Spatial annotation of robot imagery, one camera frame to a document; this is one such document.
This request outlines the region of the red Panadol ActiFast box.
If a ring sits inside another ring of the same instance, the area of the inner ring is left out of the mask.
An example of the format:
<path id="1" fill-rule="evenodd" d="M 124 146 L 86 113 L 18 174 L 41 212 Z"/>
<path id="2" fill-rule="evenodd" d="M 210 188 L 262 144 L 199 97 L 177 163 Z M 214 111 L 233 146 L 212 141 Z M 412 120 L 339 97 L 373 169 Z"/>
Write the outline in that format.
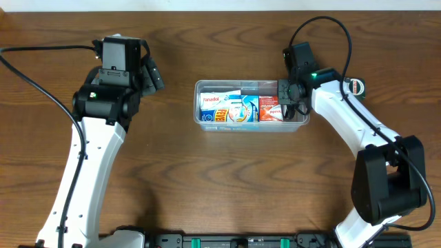
<path id="1" fill-rule="evenodd" d="M 277 96 L 259 96 L 259 121 L 283 121 Z"/>

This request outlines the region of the blue medicine box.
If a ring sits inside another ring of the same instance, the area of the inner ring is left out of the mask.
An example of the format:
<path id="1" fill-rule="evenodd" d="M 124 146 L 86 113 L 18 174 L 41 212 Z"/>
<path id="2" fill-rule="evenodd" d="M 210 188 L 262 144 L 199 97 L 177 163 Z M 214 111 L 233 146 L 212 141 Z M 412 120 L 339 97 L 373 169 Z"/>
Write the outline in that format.
<path id="1" fill-rule="evenodd" d="M 259 97 L 256 95 L 233 96 L 227 108 L 201 110 L 201 120 L 224 123 L 258 122 L 258 105 Z"/>

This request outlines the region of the white Panadol box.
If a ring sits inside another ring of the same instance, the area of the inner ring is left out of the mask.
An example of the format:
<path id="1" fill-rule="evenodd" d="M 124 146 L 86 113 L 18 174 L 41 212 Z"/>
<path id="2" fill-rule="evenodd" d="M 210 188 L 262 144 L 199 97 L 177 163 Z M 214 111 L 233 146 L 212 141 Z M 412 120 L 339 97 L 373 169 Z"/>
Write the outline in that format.
<path id="1" fill-rule="evenodd" d="M 228 92 L 203 92 L 200 93 L 199 103 L 201 110 L 217 110 L 227 108 L 231 97 L 240 96 L 240 90 Z"/>

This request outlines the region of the dark bottle white cap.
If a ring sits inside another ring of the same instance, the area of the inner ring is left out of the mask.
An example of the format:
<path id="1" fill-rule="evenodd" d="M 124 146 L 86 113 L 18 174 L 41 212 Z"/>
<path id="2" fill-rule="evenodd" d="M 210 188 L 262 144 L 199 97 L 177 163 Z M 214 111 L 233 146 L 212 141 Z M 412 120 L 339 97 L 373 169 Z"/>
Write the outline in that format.
<path id="1" fill-rule="evenodd" d="M 283 109 L 283 120 L 291 121 L 296 115 L 296 106 L 295 105 L 282 105 Z"/>

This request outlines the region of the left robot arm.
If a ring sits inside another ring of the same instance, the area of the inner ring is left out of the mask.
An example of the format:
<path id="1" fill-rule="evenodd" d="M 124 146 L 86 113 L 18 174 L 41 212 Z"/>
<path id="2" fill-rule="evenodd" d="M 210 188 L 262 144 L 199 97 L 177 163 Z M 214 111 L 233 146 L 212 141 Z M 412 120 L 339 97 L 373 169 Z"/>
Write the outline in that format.
<path id="1" fill-rule="evenodd" d="M 110 172 L 141 98 L 164 87 L 147 41 L 107 36 L 93 42 L 100 66 L 72 99 L 72 140 L 57 197 L 35 247 L 148 247 L 141 227 L 99 235 Z"/>

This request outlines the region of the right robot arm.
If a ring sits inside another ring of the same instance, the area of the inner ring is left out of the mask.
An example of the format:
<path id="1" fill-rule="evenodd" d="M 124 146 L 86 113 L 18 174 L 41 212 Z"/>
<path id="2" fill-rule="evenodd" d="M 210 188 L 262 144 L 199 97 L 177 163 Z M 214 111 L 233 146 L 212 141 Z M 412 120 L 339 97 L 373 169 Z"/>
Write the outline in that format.
<path id="1" fill-rule="evenodd" d="M 351 80 L 319 68 L 307 42 L 283 50 L 288 79 L 278 82 L 285 117 L 315 111 L 356 157 L 353 209 L 334 229 L 337 247 L 367 247 L 390 224 L 427 203 L 424 148 L 384 126 L 353 95 Z"/>

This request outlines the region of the clear plastic container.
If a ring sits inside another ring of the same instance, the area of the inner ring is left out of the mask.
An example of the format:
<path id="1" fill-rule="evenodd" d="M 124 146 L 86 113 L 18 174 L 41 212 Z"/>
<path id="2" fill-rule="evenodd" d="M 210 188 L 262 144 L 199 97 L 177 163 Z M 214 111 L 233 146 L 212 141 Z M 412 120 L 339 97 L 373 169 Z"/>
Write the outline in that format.
<path id="1" fill-rule="evenodd" d="M 194 90 L 194 120 L 207 132 L 295 132 L 309 116 L 283 118 L 277 81 L 199 80 Z"/>

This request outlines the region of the green Zam-Buk box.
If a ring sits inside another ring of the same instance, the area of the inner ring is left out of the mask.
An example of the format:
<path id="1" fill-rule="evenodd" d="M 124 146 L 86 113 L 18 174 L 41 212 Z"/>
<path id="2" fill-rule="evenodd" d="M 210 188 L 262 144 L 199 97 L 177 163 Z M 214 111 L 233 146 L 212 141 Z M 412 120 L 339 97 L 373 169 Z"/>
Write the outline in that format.
<path id="1" fill-rule="evenodd" d="M 349 91 L 359 100 L 363 101 L 366 97 L 365 81 L 361 78 L 345 77 L 345 83 Z"/>

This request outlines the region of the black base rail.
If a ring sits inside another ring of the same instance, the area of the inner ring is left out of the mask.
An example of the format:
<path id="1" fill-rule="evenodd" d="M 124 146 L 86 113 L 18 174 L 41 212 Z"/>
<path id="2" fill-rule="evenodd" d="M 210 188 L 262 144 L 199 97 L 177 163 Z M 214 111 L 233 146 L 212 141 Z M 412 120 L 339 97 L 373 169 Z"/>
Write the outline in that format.
<path id="1" fill-rule="evenodd" d="M 118 230 L 103 238 L 97 247 L 116 248 L 338 248 L 330 234 L 299 233 L 293 236 L 195 236 L 181 234 L 148 235 Z"/>

